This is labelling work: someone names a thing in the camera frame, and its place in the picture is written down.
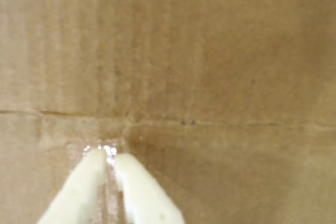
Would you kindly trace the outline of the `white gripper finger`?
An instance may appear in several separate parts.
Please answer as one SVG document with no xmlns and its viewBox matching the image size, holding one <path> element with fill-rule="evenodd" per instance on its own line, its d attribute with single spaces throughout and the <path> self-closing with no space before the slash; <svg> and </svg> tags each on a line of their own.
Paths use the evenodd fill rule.
<svg viewBox="0 0 336 224">
<path fill-rule="evenodd" d="M 126 223 L 184 223 L 179 207 L 135 156 L 116 155 L 114 170 Z"/>
<path fill-rule="evenodd" d="M 38 223 L 89 223 L 106 181 L 106 151 L 92 149 L 69 174 Z"/>
</svg>

